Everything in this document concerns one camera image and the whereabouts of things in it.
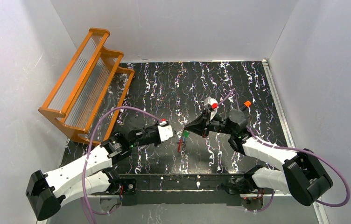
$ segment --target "marble pattern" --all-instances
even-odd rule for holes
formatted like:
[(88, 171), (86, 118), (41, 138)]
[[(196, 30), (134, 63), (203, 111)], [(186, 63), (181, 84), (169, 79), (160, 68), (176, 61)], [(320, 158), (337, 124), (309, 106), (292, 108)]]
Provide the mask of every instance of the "marble pattern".
[[(244, 173), (256, 164), (263, 164), (255, 158), (234, 152), (227, 142), (229, 136), (218, 133), (210, 133), (206, 139), (191, 133), (185, 150), (181, 154), (177, 152), (183, 125), (201, 113), (204, 99), (211, 96), (220, 101), (232, 88), (237, 90), (240, 104), (246, 100), (252, 102), (248, 118), (253, 129), (265, 140), (278, 145), (286, 144), (261, 62), (123, 65), (126, 66), (135, 69), (136, 74), (124, 105), (144, 109), (168, 120), (177, 131), (177, 136), (159, 147), (149, 145), (135, 148), (129, 159), (117, 164), (116, 170), (120, 174)], [(119, 81), (118, 86), (112, 87), (112, 94), (106, 96), (106, 102), (117, 102), (116, 97), (123, 86), (121, 83)], [(104, 103), (102, 113), (113, 105)], [(220, 106), (218, 114), (225, 118), (235, 107), (235, 98), (230, 97)], [(153, 123), (152, 119), (144, 118), (134, 111), (123, 111), (115, 131), (142, 128)], [(85, 151), (86, 145), (68, 141), (62, 165), (83, 155)]]

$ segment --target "ribbed clear panel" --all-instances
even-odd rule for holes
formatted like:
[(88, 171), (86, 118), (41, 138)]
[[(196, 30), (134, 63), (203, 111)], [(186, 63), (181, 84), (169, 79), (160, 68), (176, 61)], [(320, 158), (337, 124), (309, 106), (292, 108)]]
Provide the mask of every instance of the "ribbed clear panel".
[(98, 101), (98, 97), (109, 78), (110, 72), (111, 71), (105, 67), (103, 60), (100, 58), (82, 89), (70, 115), (66, 119), (65, 123), (67, 125), (80, 128), (86, 126), (94, 106)]
[(81, 54), (78, 56), (77, 60), (70, 69), (59, 90), (57, 91), (51, 103), (49, 104), (49, 109), (61, 110), (63, 108), (65, 102), (71, 94), (71, 91), (75, 87), (75, 83), (77, 83), (78, 78), (80, 77), (82, 71), (85, 69), (86, 64), (93, 55), (94, 50), (97, 48), (97, 43), (99, 42), (99, 40), (101, 40), (101, 38), (101, 35), (92, 35), (89, 38), (86, 46), (82, 50)]
[[(89, 129), (88, 135), (83, 135), (83, 137), (90, 139), (93, 128), (97, 125), (98, 120), (112, 108), (115, 108), (118, 105), (120, 96), (125, 89), (127, 84), (127, 80), (129, 78), (129, 74), (121, 74), (116, 73), (111, 81), (110, 86), (107, 89), (107, 93), (103, 99), (103, 102), (100, 105), (100, 108), (96, 114), (96, 117), (93, 120), (92, 126)], [(110, 122), (112, 119), (112, 114), (107, 116), (106, 119), (98, 127), (94, 140), (96, 141), (104, 141), (105, 134), (107, 133), (108, 127), (110, 126)]]

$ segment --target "wooden rack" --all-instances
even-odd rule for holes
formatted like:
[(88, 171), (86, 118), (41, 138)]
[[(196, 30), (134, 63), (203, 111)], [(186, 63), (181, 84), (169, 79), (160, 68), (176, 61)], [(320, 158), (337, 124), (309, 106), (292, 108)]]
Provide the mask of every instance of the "wooden rack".
[[(104, 47), (109, 35), (106, 29), (89, 29), (48, 98), (38, 109), (72, 141), (89, 143), (89, 130), (114, 75), (128, 75), (117, 106), (122, 106), (133, 79), (134, 70), (119, 67), (123, 53)], [(119, 111), (113, 113), (105, 139), (111, 134), (118, 114)]]

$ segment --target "white wall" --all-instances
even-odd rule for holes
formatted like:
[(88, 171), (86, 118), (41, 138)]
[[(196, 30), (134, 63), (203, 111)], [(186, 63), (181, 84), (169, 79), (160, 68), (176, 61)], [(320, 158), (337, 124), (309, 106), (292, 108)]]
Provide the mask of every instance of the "white wall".
[[(351, 1), (300, 0), (269, 62), (297, 146), (336, 164), (351, 187)], [(339, 203), (345, 190), (331, 176), (323, 198)], [(351, 223), (351, 200), (325, 210), (331, 223)]]
[(123, 62), (262, 60), (297, 0), (51, 0), (79, 46), (90, 27)]
[(35, 223), (31, 173), (59, 166), (66, 137), (38, 111), (76, 48), (49, 0), (0, 1), (0, 223)]

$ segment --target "gray floor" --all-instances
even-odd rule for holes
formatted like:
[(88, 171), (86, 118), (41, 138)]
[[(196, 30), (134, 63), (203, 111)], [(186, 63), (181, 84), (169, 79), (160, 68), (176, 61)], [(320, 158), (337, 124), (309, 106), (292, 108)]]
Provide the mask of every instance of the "gray floor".
[[(100, 211), (99, 199), (91, 198)], [(277, 196), (263, 212), (253, 214), (224, 204), (152, 204), (123, 206), (110, 216), (96, 215), (97, 222), (114, 224), (317, 224), (312, 206), (300, 205), (289, 196)], [(88, 224), (80, 200), (65, 205), (47, 224)]]

